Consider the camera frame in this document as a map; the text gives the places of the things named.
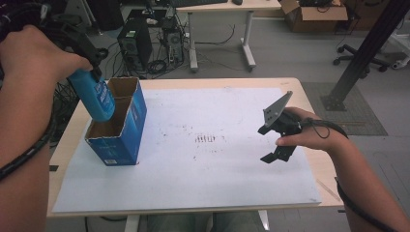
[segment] office chair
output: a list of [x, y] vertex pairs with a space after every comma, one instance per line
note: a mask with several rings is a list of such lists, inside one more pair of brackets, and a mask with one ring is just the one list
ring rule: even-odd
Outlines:
[[[342, 61], [342, 60], [352, 60], [354, 55], [357, 52], [357, 50], [355, 48], [351, 47], [350, 45], [344, 44], [343, 46], [340, 46], [340, 47], [337, 48], [337, 53], [342, 53], [342, 52], [344, 52], [344, 50], [349, 51], [350, 53], [352, 53], [352, 55], [345, 55], [345, 56], [337, 57], [333, 62], [334, 65], [339, 65], [340, 61]], [[387, 70], [387, 68], [390, 66], [390, 63], [388, 63], [386, 61], [376, 59], [376, 58], [371, 59], [370, 63], [379, 65], [380, 66], [379, 67], [379, 72], [381, 72], [381, 73], [385, 72]], [[368, 73], [370, 73], [369, 66], [366, 67], [362, 78], [365, 78], [368, 75]]]

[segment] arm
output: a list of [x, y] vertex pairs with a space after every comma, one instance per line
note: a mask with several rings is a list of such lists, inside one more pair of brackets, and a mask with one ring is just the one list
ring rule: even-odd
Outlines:
[[[286, 110], [302, 119], [307, 117], [320, 119], [303, 109], [286, 108]], [[322, 134], [327, 133], [325, 128], [318, 128], [318, 130]], [[331, 130], [330, 136], [322, 139], [313, 128], [304, 128], [300, 134], [278, 139], [277, 145], [300, 145], [327, 152], [334, 163], [341, 188], [357, 206], [397, 231], [410, 231], [407, 216], [371, 170], [359, 149], [340, 133]], [[348, 207], [345, 209], [352, 231], [377, 231]]]
[[[32, 146], [44, 133], [55, 84], [77, 69], [91, 69], [84, 58], [62, 51], [34, 26], [10, 33], [0, 43], [5, 73], [0, 90], [0, 166]], [[44, 231], [48, 197], [49, 149], [0, 182], [0, 231]]]

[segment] hand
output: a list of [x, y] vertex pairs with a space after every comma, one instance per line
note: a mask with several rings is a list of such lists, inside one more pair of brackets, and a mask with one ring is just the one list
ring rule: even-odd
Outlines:
[[[286, 107], [284, 109], [287, 112], [298, 115], [302, 120], [311, 118], [314, 120], [320, 120], [320, 117], [305, 111], [301, 108]], [[319, 134], [327, 135], [329, 137], [322, 138]], [[277, 140], [278, 146], [304, 146], [315, 150], [323, 150], [325, 152], [331, 152], [337, 145], [342, 144], [344, 141], [348, 141], [339, 132], [327, 129], [324, 127], [304, 127], [301, 133], [295, 135], [289, 135], [281, 137]]]
[[37, 27], [27, 25], [20, 32], [9, 33], [0, 43], [0, 62], [5, 75], [58, 82], [77, 69], [92, 70], [87, 59], [63, 51]]

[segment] white paper sheet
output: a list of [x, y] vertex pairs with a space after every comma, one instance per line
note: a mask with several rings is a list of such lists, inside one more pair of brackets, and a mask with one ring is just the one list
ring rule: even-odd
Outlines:
[[264, 124], [262, 110], [283, 95], [280, 89], [143, 94], [148, 112], [137, 165], [105, 166], [82, 137], [53, 212], [320, 203], [301, 148], [289, 162], [260, 160], [276, 149], [278, 134], [257, 130]]

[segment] desk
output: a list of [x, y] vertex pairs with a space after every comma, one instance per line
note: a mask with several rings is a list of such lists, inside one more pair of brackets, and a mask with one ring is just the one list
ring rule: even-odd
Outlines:
[[[295, 78], [230, 78], [230, 79], [164, 79], [164, 80], [142, 80], [142, 88], [148, 89], [201, 89], [201, 88], [280, 88], [283, 93], [293, 91], [289, 106], [298, 106], [306, 110], [312, 110], [308, 98], [300, 82]], [[51, 158], [50, 165], [58, 166], [56, 171], [50, 172], [50, 187], [47, 216], [68, 217], [68, 216], [91, 216], [91, 215], [131, 215], [148, 214], [147, 212], [83, 212], [75, 214], [55, 214], [52, 212], [57, 196], [59, 194], [65, 172], [70, 159], [78, 145], [78, 141], [90, 117], [82, 104], [79, 104], [74, 112], [66, 131]], [[341, 206], [342, 202], [338, 197], [334, 177], [336, 176], [330, 158], [320, 151], [305, 149], [307, 160], [310, 164], [314, 180], [322, 198], [319, 206]]]
[[242, 48], [247, 57], [249, 69], [256, 67], [256, 63], [253, 59], [252, 53], [249, 48], [249, 35], [250, 27], [254, 11], [260, 10], [278, 10], [280, 9], [280, 3], [277, 0], [244, 0], [241, 6], [237, 6], [229, 0], [227, 3], [218, 3], [212, 5], [195, 6], [195, 7], [185, 7], [178, 8], [177, 11], [180, 13], [188, 13], [189, 21], [189, 32], [190, 32], [190, 69], [193, 72], [198, 71], [198, 63], [196, 60], [196, 50], [195, 41], [193, 37], [193, 20], [192, 15], [211, 15], [209, 20], [207, 20], [208, 25], [210, 24], [221, 24], [226, 23], [232, 19], [237, 19], [237, 14], [246, 13], [246, 29], [245, 35], [241, 38]]

